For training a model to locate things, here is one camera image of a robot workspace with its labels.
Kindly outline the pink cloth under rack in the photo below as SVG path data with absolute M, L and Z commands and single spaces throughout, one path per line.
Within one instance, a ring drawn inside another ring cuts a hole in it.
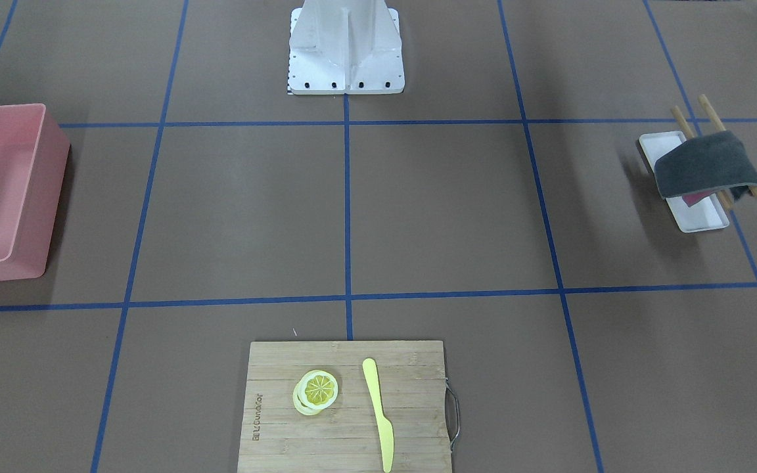
M 682 200 L 689 208 L 696 206 L 700 201 L 711 198 L 713 191 L 692 192 L 691 194 L 682 195 Z

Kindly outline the yellow lemon slice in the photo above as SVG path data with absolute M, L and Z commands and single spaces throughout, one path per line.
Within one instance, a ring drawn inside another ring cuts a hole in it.
M 303 375 L 292 390 L 292 406 L 304 416 L 315 416 L 337 399 L 336 377 L 327 371 L 313 369 Z

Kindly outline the yellow plastic knife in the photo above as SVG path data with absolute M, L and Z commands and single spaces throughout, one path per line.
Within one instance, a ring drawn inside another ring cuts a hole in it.
M 373 413 L 375 414 L 380 443 L 382 472 L 391 472 L 394 465 L 394 456 L 396 456 L 396 437 L 394 436 L 394 427 L 390 419 L 385 415 L 384 406 L 382 406 L 382 390 L 378 365 L 372 357 L 366 357 L 361 363 L 361 371 L 363 371 Z

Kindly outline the white rectangular tray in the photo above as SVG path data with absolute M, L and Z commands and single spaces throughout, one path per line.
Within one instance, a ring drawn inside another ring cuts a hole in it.
M 639 149 L 654 173 L 655 164 L 662 156 L 686 141 L 682 131 L 667 131 L 640 135 Z M 700 233 L 728 227 L 729 221 L 718 197 L 710 194 L 703 200 L 688 206 L 682 197 L 665 200 L 673 218 L 682 233 Z

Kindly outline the grey cleaning cloth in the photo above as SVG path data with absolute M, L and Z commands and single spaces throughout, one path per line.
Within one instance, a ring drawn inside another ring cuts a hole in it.
M 745 144 L 732 131 L 679 144 L 655 162 L 654 177 L 662 198 L 688 198 L 688 206 L 702 200 L 692 198 L 695 194 L 728 191 L 737 201 L 757 187 L 757 170 Z

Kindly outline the pink plastic bin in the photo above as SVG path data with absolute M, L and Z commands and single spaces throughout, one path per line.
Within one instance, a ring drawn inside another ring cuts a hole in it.
M 0 106 L 0 281 L 45 272 L 70 147 L 44 104 Z

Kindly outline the bamboo cutting board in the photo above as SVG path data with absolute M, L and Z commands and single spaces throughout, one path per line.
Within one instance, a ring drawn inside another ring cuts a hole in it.
M 450 472 L 446 362 L 439 340 L 253 342 L 237 470 L 382 472 L 379 434 L 361 363 L 378 365 L 382 406 L 394 427 L 393 472 Z M 313 369 L 336 377 L 336 401 L 315 416 L 292 406 Z

